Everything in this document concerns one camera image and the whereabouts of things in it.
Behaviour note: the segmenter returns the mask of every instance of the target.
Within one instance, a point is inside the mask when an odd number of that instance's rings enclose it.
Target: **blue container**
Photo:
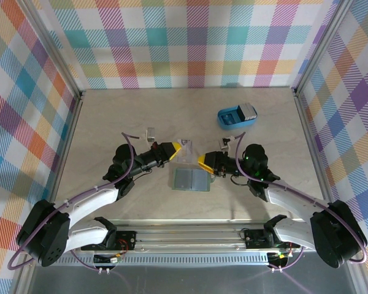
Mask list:
[[[237,113],[238,108],[239,106],[235,106],[235,107],[222,109],[218,112],[217,121],[222,129],[233,130],[239,127],[248,127],[256,121],[258,117],[258,113],[256,112],[256,109],[254,107],[253,109],[256,113],[256,118],[249,119],[248,121],[242,121],[240,119],[240,116]]]

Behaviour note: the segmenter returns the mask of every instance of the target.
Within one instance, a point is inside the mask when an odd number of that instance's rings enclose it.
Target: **beige table surface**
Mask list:
[[[258,112],[251,127],[224,131],[219,110],[250,102]],[[193,141],[195,155],[216,151],[218,139],[247,132],[240,154],[250,143],[262,144],[269,168],[287,183],[315,197],[321,192],[288,88],[89,90],[80,112],[56,201],[86,190],[106,174],[116,148],[125,143],[121,132],[141,136],[132,140],[138,154],[148,149],[147,127],[156,140]],[[233,156],[236,144],[229,155]],[[217,178],[210,192],[172,190],[177,164],[154,168],[136,181],[130,193],[89,217],[115,219],[251,219],[265,221],[277,214],[292,216],[279,206],[252,196],[246,187]]]

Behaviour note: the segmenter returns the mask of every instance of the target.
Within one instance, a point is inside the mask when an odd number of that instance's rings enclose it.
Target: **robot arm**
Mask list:
[[[86,223],[79,221],[97,209],[124,197],[134,187],[135,175],[148,172],[153,167],[164,167],[164,164],[176,156],[180,148],[178,143],[154,142],[145,153],[136,155],[133,150],[134,164],[124,179],[100,190],[92,189],[71,203],[65,202],[67,207],[50,218],[26,244],[25,251],[42,266],[49,266],[66,251],[88,244],[114,242],[116,227],[103,217],[96,217]],[[113,157],[113,165],[109,167],[103,179],[110,182],[118,179],[124,175],[130,161],[129,145],[119,146]],[[42,221],[60,206],[46,200],[37,202],[17,235],[17,244],[22,246]]]
[[[354,231],[364,246],[367,245],[366,237],[346,203],[340,200],[327,203],[303,192],[297,192],[268,169],[268,158],[261,145],[248,145],[242,159],[238,161],[240,168],[249,175],[249,178],[256,179],[247,181],[247,186],[254,196],[279,205],[304,221],[298,222],[286,216],[271,219],[264,225],[266,234],[270,236],[270,244],[292,242],[309,247],[316,250],[328,265],[338,268],[356,255],[361,248],[345,226],[326,211],[331,210]],[[242,175],[236,159],[229,157],[227,152],[215,151],[204,154],[198,159],[198,163],[204,170],[216,176]],[[293,192],[304,195],[308,201],[297,197]]]

